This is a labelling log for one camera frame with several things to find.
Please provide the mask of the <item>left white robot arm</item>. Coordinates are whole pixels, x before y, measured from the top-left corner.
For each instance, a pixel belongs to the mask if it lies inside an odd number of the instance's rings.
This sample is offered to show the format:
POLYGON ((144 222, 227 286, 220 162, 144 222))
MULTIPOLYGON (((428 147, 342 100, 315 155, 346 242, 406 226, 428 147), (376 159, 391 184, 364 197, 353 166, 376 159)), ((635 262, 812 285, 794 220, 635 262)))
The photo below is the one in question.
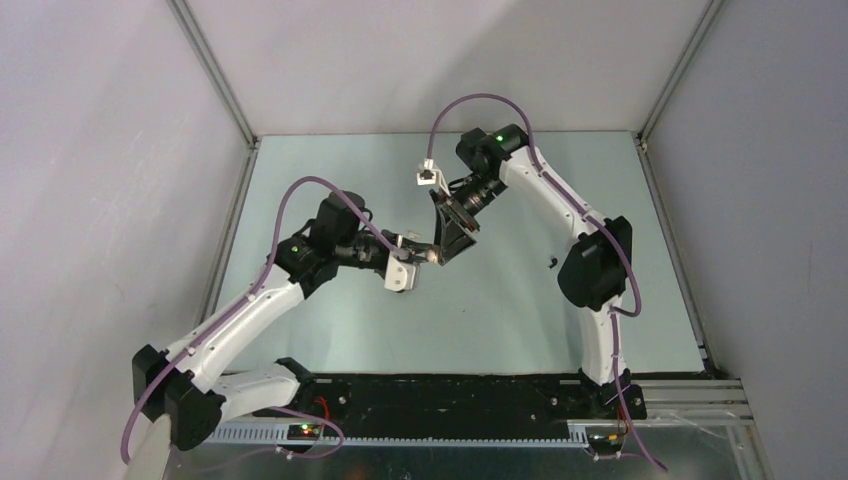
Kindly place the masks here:
POLYGON ((348 191, 329 194, 316 216, 280 241, 245 292, 164 350, 147 345, 133 358, 142 413, 170 419, 170 443, 188 451, 232 418, 282 407, 304 416, 316 403, 312 374, 284 358, 254 371, 226 369, 274 321, 334 279, 342 267, 371 270, 386 289, 414 288, 418 268, 441 250, 387 230, 370 229, 364 200, 348 191))

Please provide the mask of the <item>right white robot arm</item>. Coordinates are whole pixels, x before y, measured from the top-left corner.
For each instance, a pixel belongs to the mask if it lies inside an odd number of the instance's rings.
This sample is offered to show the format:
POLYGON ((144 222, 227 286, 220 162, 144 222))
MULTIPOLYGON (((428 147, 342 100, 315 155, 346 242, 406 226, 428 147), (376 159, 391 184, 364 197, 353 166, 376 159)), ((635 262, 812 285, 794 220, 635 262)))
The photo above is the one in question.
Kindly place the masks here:
POLYGON ((494 133, 468 131, 455 152, 468 168, 467 176, 447 183, 432 159, 424 161, 417 175, 419 185, 429 186, 436 210, 438 263, 445 265, 474 245, 480 230, 477 215, 504 191, 530 201, 568 250, 557 284, 580 313, 580 371, 593 382, 581 392, 583 408, 596 418, 610 416, 622 403, 613 383, 624 370, 615 356, 620 330, 610 316, 621 306, 627 289, 633 234, 629 221, 622 216, 610 219, 593 209, 515 124, 494 133))

